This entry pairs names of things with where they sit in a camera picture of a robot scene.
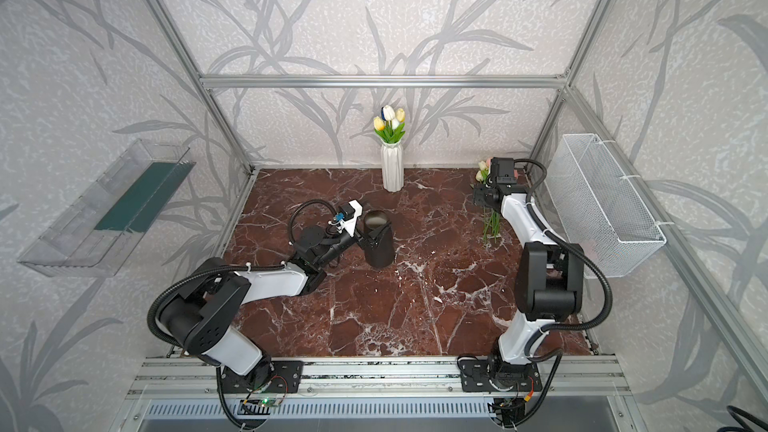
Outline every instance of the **wall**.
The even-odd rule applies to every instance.
[[[768,344],[765,4],[618,0],[576,86]],[[727,404],[768,417],[665,254],[611,284],[614,312],[596,334],[650,430],[735,425]]]
[[[558,74],[596,0],[164,0],[209,74]],[[406,163],[532,144],[553,91],[220,90],[256,163],[380,162],[374,111],[406,109]]]
[[[0,0],[0,429],[105,430],[144,317],[210,254],[245,175],[141,0]],[[133,140],[197,161],[114,278],[46,278],[16,258]]]

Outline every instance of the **red marble tabletop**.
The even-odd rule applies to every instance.
[[[405,187],[383,189],[381,171],[264,169],[259,172],[225,259],[274,264],[293,251],[286,223],[310,198],[335,206],[358,199],[364,212],[392,220],[396,260],[377,271],[362,250],[348,249],[312,294],[245,304],[235,325],[273,357],[354,355],[486,355],[516,310],[514,276],[522,246],[512,227],[482,242],[482,210],[471,200],[476,171],[407,168]],[[296,221],[324,224],[310,207]],[[562,346],[589,354],[581,332],[554,332],[539,353]]]

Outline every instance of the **white vase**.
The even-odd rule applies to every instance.
[[[382,141],[382,178],[387,191],[397,192],[402,188],[404,175],[400,142],[388,144]]]

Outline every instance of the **mesh basket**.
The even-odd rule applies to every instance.
[[[595,134],[565,134],[544,184],[568,240],[607,277],[623,277],[667,242],[648,207]],[[585,268],[587,277],[594,273]]]

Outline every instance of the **black cylindrical cup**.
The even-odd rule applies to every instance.
[[[368,240],[362,248],[366,262],[373,268],[384,268],[395,261],[395,234],[387,214],[371,210],[362,219],[362,232]]]

